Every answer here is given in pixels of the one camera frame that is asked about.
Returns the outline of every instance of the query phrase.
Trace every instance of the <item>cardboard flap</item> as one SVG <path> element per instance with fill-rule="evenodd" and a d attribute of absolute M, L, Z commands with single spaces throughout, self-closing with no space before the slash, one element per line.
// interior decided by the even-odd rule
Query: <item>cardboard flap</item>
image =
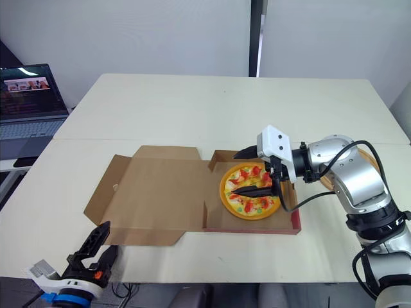
<path fill-rule="evenodd" d="M 91 196 L 84 214 L 96 225 L 101 223 L 101 219 L 115 193 L 116 184 L 120 183 L 130 161 L 131 157 L 114 155 L 94 194 Z"/>
<path fill-rule="evenodd" d="M 204 171 L 202 160 L 133 158 L 103 220 L 121 228 L 201 231 Z"/>
<path fill-rule="evenodd" d="M 106 245 L 173 246 L 184 230 L 110 228 Z"/>
<path fill-rule="evenodd" d="M 197 148 L 190 148 L 187 146 L 141 146 L 133 157 L 182 160 L 201 159 Z"/>

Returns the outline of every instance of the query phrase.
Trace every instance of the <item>white table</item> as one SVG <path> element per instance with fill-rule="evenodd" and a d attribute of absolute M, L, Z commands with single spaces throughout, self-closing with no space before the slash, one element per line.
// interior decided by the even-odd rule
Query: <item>white table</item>
<path fill-rule="evenodd" d="M 295 142 L 410 143 L 367 80 L 143 74 L 102 75 L 55 138 L 248 145 L 268 124 Z"/>
<path fill-rule="evenodd" d="M 0 212 L 0 276 L 46 259 L 56 270 L 95 227 L 83 210 L 113 154 L 132 155 L 139 141 L 53 140 Z M 409 145 L 377 144 L 393 196 L 409 209 Z M 200 148 L 210 159 L 214 146 Z M 296 186 L 299 200 L 324 191 Z M 117 278 L 141 282 L 349 282 L 360 246 L 335 196 L 301 209 L 298 235 L 186 233 L 173 247 L 129 246 Z"/>
<path fill-rule="evenodd" d="M 363 103 L 356 112 L 353 101 Z M 247 117 L 256 110 L 258 118 Z M 230 113 L 249 125 L 227 123 Z M 345 114 L 351 114 L 349 121 Z M 296 119 L 306 122 L 297 126 Z M 294 148 L 297 141 L 331 133 L 373 142 L 394 199 L 401 210 L 409 209 L 409 140 L 365 80 L 103 75 L 0 212 L 0 276 L 24 277 L 24 269 L 41 259 L 59 272 L 65 269 L 68 254 L 95 227 L 83 210 L 113 154 L 132 155 L 142 144 L 181 145 L 196 146 L 209 159 L 215 149 L 255 144 L 268 123 L 289 133 Z M 299 200 L 324 191 L 320 183 L 299 182 L 296 189 Z M 360 246 L 335 196 L 304 206 L 301 224 L 298 235 L 188 232 L 173 247 L 124 247 L 114 278 L 354 281 L 351 260 Z"/>

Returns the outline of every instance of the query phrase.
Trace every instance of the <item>wooden round board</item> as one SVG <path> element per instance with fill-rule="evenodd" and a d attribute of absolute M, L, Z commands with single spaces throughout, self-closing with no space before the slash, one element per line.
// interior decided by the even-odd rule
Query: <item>wooden round board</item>
<path fill-rule="evenodd" d="M 248 198 L 233 194 L 232 191 L 250 185 L 266 187 L 271 183 L 264 164 L 256 162 L 238 164 L 222 177 L 220 198 L 225 208 L 241 219 L 263 219 L 272 215 L 280 207 L 278 197 Z"/>
<path fill-rule="evenodd" d="M 366 151 L 359 149 L 358 152 L 360 153 L 360 155 L 362 156 L 362 158 L 364 158 L 366 161 L 368 161 L 374 168 L 375 170 L 377 170 L 378 172 L 380 172 L 380 169 L 378 167 L 378 164 L 375 160 L 374 157 L 372 157 L 370 154 L 368 154 Z M 331 181 L 329 180 L 329 178 L 327 176 L 323 176 L 320 179 L 320 182 L 330 191 L 334 190 L 333 188 L 333 184 L 331 183 Z"/>

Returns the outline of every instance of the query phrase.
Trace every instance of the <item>open pizza box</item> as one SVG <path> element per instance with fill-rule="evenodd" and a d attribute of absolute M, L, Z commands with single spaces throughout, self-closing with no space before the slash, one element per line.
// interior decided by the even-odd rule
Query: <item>open pizza box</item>
<path fill-rule="evenodd" d="M 256 221 L 233 216 L 220 200 L 219 184 L 235 151 L 216 150 L 210 161 L 196 148 L 141 146 L 133 157 L 115 155 L 84 214 L 96 225 L 111 222 L 106 244 L 171 246 L 186 232 L 297 234 L 298 211 L 283 209 Z M 283 187 L 287 206 L 297 198 Z"/>

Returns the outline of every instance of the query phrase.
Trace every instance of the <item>orange plate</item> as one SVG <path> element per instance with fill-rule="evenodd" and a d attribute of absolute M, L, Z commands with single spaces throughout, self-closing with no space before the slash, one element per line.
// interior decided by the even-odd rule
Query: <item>orange plate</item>
<path fill-rule="evenodd" d="M 233 215 L 237 216 L 238 218 L 241 219 L 246 219 L 246 220 L 259 220 L 259 219 L 263 219 L 266 217 L 269 217 L 269 215 L 272 215 L 279 207 L 280 207 L 280 201 L 279 198 L 275 197 L 274 198 L 274 204 L 272 206 L 272 208 L 264 213 L 262 213 L 261 215 L 255 215 L 255 216 L 244 216 L 239 214 L 238 212 L 236 212 L 230 205 L 230 203 L 227 201 L 227 198 L 225 197 L 224 194 L 224 189 L 225 189 L 225 183 L 228 180 L 228 177 L 234 173 L 235 171 L 243 168 L 243 167 L 247 167 L 247 166 L 258 166 L 260 168 L 265 169 L 265 165 L 264 164 L 260 164 L 258 162 L 245 162 L 242 164 L 238 164 L 237 166 L 234 166 L 233 168 L 231 168 L 230 170 L 228 170 L 224 176 L 221 179 L 220 182 L 220 199 L 222 201 L 222 203 L 224 204 L 225 208 Z"/>

